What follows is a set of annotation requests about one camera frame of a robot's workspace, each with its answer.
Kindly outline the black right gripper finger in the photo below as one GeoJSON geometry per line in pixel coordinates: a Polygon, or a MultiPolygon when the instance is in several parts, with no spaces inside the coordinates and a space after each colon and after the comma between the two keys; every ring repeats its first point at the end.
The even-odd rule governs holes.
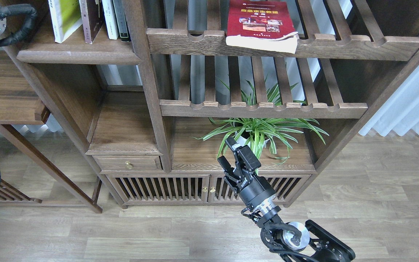
{"type": "Polygon", "coordinates": [[[231,164],[227,161],[226,157],[220,156],[217,160],[223,168],[226,183],[230,186],[237,186],[237,177],[234,175],[234,168],[231,167],[231,164]]]}
{"type": "Polygon", "coordinates": [[[244,166],[247,171],[253,172],[261,167],[259,159],[254,155],[248,145],[241,146],[235,141],[235,139],[233,139],[233,137],[226,139],[226,145],[228,145],[234,153],[238,165],[244,166]]]}

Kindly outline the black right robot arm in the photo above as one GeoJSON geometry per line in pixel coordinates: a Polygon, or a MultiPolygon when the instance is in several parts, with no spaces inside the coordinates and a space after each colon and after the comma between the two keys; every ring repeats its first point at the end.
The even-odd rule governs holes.
{"type": "Polygon", "coordinates": [[[226,139],[226,144],[234,155],[235,167],[224,156],[218,158],[224,179],[246,205],[241,214],[261,229],[261,240],[270,252],[286,262],[350,262],[355,259],[349,246],[312,220],[304,224],[284,223],[278,216],[280,207],[274,203],[273,187],[266,178],[256,174],[261,163],[251,148],[231,137],[226,139]]]}

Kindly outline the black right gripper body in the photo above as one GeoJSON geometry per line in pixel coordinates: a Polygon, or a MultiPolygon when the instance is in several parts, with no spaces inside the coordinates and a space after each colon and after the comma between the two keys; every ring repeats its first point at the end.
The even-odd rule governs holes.
{"type": "Polygon", "coordinates": [[[266,178],[257,176],[255,171],[247,171],[244,166],[236,166],[234,175],[237,177],[237,186],[228,186],[246,205],[241,213],[278,212],[278,206],[274,203],[276,193],[266,178]]]}

